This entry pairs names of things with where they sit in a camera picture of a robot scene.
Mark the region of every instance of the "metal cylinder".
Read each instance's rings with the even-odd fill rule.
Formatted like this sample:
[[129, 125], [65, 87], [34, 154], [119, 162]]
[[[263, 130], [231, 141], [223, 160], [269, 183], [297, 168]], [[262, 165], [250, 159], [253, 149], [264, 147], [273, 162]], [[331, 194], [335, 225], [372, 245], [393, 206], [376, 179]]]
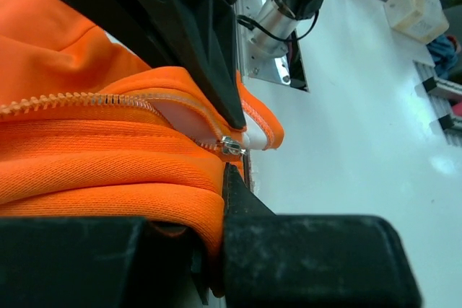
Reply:
[[[255, 21], [272, 35], [281, 39], [287, 39], [298, 24], [294, 14], [283, 4], [282, 0], [266, 0]], [[258, 28], [253, 30], [253, 37], [250, 41], [256, 48], [256, 55], [264, 58], [282, 57], [287, 53], [285, 43], [269, 37]]]

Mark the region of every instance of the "orange jacket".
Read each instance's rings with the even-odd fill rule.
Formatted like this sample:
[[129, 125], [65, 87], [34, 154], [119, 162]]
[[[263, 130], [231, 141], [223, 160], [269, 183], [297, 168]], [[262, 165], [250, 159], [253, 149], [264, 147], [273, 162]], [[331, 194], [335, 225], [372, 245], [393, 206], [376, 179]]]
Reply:
[[[222, 242], [229, 127], [180, 67], [150, 69], [59, 0], [0, 0], [0, 216], [145, 216]], [[284, 132], [239, 83], [246, 117]]]

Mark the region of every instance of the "orange fabric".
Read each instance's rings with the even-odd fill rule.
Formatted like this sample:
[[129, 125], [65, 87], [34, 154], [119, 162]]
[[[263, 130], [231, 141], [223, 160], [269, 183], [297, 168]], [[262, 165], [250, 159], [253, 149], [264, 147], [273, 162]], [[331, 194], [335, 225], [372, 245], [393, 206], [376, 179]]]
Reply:
[[[198, 233], [215, 265], [223, 158], [152, 110], [81, 103], [89, 92], [188, 93], [240, 138], [242, 131], [226, 124], [185, 69], [149, 69], [59, 0], [0, 0], [0, 65], [0, 105], [11, 104], [0, 107], [0, 216], [145, 216], [179, 223]], [[65, 92], [81, 94], [75, 104], [69, 94], [66, 107], [55, 95], [44, 97], [51, 100], [46, 106], [28, 101]], [[260, 117], [269, 147], [278, 147], [279, 122], [240, 81], [239, 92]]]

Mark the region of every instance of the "orange zipper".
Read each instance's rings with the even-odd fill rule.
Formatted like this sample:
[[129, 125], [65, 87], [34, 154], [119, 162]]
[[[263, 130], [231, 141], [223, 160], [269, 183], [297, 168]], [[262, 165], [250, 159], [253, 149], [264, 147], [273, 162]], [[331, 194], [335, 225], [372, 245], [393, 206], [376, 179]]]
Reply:
[[[40, 98], [32, 97], [29, 100], [23, 99], [21, 102], [12, 102], [10, 105], [0, 106], [0, 120], [43, 120], [42, 112], [47, 112], [47, 119], [94, 119], [94, 120], [130, 120], [143, 123], [155, 123], [157, 125], [173, 128], [169, 120], [156, 110], [149, 101], [143, 96], [158, 98], [159, 95], [119, 95], [119, 94], [93, 94], [93, 93], [66, 93], [50, 94]], [[217, 137], [215, 143], [200, 141], [191, 138], [203, 149], [212, 152], [223, 160], [235, 160], [240, 157], [245, 150], [239, 142], [226, 136], [219, 125], [213, 121], [212, 117], [207, 116], [205, 107], [200, 104], [195, 105], [191, 100], [177, 98], [175, 96], [162, 96], [162, 100], [175, 100], [193, 111], [199, 110], [199, 115], [209, 124]], [[100, 107], [107, 107], [110, 112], [101, 112]]]

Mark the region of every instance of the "zipper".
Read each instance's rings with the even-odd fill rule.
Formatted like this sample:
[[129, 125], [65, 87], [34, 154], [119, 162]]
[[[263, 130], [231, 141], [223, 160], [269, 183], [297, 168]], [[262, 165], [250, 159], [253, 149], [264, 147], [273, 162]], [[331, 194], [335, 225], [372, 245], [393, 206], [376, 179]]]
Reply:
[[66, 93], [66, 94], [50, 94], [47, 97], [41, 95], [39, 98], [31, 97], [29, 100], [23, 99], [20, 102], [12, 102], [10, 105], [0, 106], [0, 120], [8, 120], [9, 117], [26, 115], [33, 112], [43, 112], [46, 110], [52, 110], [59, 107], [124, 107], [137, 110], [143, 110], [152, 115], [158, 117], [161, 121], [169, 125], [167, 118], [162, 113], [152, 106], [152, 103], [146, 101], [145, 98], [159, 99], [159, 100], [176, 100], [181, 101], [184, 105], [191, 107], [193, 110], [199, 109], [201, 116], [211, 126], [215, 136], [218, 138], [215, 143], [209, 143], [200, 141], [195, 138], [189, 139], [200, 146], [202, 149], [210, 151], [213, 154], [218, 155], [222, 159], [231, 159], [230, 157], [241, 157], [245, 150], [241, 144], [235, 139], [223, 135], [222, 129], [219, 127], [217, 122], [214, 121], [213, 117], [207, 115], [209, 111], [206, 107], [199, 103], [194, 103], [191, 100], [186, 100], [171, 95], [158, 95], [158, 94], [141, 94], [141, 95], [119, 95], [119, 94], [98, 94], [98, 93]]

